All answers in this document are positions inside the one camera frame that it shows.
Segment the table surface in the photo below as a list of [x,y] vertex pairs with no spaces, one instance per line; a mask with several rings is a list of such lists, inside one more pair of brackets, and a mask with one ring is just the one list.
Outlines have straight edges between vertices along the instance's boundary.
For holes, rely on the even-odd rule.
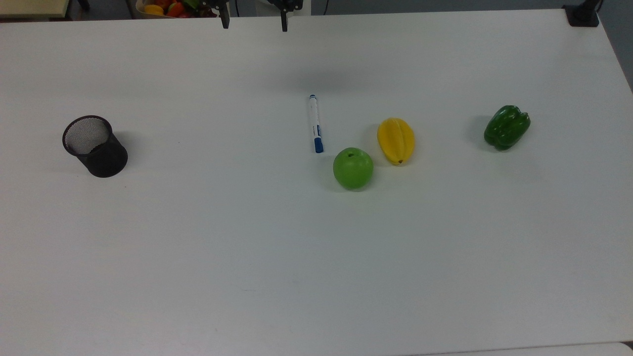
[[[11,355],[409,355],[633,340],[633,96],[562,10],[0,24]],[[325,152],[313,152],[308,95]],[[482,133],[530,113],[511,150]],[[125,169],[61,145],[108,119]],[[375,135],[405,119],[416,151]],[[374,159],[345,191],[335,155]]]
[[0,18],[64,17],[68,0],[0,0]]
[[445,356],[632,356],[633,351],[622,343],[571,345],[556,347],[519,348],[463,353],[444,353]]

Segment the green apple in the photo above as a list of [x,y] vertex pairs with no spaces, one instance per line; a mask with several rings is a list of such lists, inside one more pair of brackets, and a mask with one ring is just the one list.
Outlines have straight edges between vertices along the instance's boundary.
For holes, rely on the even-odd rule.
[[373,174],[373,161],[362,149],[349,147],[334,159],[334,177],[343,188],[358,189],[369,182]]

